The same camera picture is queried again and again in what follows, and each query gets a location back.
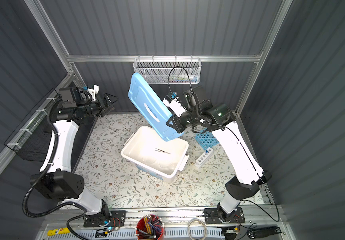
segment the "blue label on bin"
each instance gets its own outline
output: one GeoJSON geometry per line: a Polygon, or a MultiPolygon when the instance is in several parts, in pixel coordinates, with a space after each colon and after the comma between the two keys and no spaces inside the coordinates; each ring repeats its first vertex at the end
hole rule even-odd
{"type": "Polygon", "coordinates": [[[163,180],[162,176],[155,173],[155,172],[149,172],[146,168],[142,167],[142,166],[139,166],[138,164],[135,164],[135,166],[139,169],[139,170],[142,170],[143,172],[146,172],[148,174],[150,174],[151,176],[154,176],[156,178],[159,178],[160,180],[163,180]]]}

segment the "corrugated wall panel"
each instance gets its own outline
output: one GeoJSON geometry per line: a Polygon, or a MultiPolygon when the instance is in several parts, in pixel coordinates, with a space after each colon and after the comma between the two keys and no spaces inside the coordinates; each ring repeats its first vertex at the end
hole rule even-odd
{"type": "Polygon", "coordinates": [[[345,239],[345,1],[293,3],[242,120],[297,239],[345,239]]]}
{"type": "MultiPolygon", "coordinates": [[[[132,63],[76,63],[86,84],[99,85],[99,91],[118,96],[116,112],[137,111],[128,98],[132,63]]],[[[250,76],[254,63],[202,63],[200,85],[204,87],[213,103],[225,103],[235,109],[250,76]]],[[[152,84],[152,89],[163,99],[169,92],[166,84],[152,84]]],[[[171,84],[172,91],[183,93],[188,84],[171,84]]]]}
{"type": "MultiPolygon", "coordinates": [[[[30,110],[66,74],[24,1],[0,1],[0,151],[30,110]]],[[[35,237],[43,219],[27,218],[21,201],[30,175],[40,166],[15,157],[0,176],[0,239],[35,237]]],[[[54,203],[33,196],[30,206],[40,212],[54,203]]]]}
{"type": "Polygon", "coordinates": [[[71,55],[254,55],[280,0],[42,1],[71,55]]]}

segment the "metal tweezers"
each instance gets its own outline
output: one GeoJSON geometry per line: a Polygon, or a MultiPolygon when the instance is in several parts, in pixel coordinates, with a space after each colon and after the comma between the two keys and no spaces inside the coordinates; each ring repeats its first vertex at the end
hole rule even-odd
{"type": "Polygon", "coordinates": [[[167,154],[170,154],[170,155],[171,155],[171,153],[166,152],[166,151],[163,151],[163,150],[160,150],[159,148],[156,148],[156,147],[154,147],[154,151],[164,152],[164,153],[167,153],[167,154]]]}

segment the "blue lid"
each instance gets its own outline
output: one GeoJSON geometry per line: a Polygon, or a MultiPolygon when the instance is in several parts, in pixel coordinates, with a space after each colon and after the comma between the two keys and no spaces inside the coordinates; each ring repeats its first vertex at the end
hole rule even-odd
{"type": "Polygon", "coordinates": [[[183,135],[166,125],[172,113],[139,73],[132,75],[128,97],[164,141],[183,135]]]}

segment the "black mounting plate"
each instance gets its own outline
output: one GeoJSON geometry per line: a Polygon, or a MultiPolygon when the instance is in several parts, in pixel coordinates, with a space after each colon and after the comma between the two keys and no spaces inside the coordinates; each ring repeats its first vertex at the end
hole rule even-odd
{"type": "MultiPolygon", "coordinates": [[[[118,219],[119,219],[119,226],[123,227],[124,226],[124,220],[126,219],[126,211],[110,211],[112,216],[111,216],[111,222],[109,225],[107,225],[107,227],[110,226],[114,226],[114,221],[113,221],[113,217],[117,218],[115,219],[115,226],[118,226],[118,219]]],[[[87,219],[84,221],[83,227],[99,227],[98,224],[103,222],[105,219],[103,219],[102,217],[96,217],[96,218],[91,218],[91,219],[87,219]]]]}
{"type": "MultiPolygon", "coordinates": [[[[227,223],[235,223],[236,224],[236,223],[245,223],[246,222],[242,208],[240,208],[240,207],[236,208],[236,210],[234,211],[233,214],[236,215],[235,218],[232,218],[231,221],[227,222],[227,223]]],[[[216,207],[204,209],[204,218],[206,220],[206,224],[224,223],[219,219],[218,210],[216,207]]]]}

